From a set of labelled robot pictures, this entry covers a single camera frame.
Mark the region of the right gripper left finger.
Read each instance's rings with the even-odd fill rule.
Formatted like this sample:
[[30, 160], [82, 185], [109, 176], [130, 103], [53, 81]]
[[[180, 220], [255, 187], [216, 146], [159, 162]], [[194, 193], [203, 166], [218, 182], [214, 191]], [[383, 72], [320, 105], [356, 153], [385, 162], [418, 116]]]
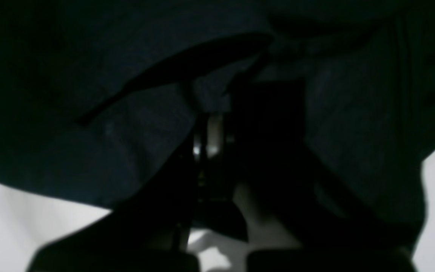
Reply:
[[195, 219], [215, 200], [216, 114], [203, 114], [140, 191], [106, 217], [38, 250], [29, 272], [198, 272]]

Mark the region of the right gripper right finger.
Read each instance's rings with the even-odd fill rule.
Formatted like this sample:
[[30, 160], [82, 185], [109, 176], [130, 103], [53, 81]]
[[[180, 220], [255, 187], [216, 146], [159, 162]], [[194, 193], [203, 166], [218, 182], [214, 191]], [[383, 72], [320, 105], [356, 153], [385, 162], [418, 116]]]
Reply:
[[417, 230], [388, 222], [303, 142], [290, 114], [248, 124], [214, 115], [215, 200], [244, 219], [249, 272], [414, 272]]

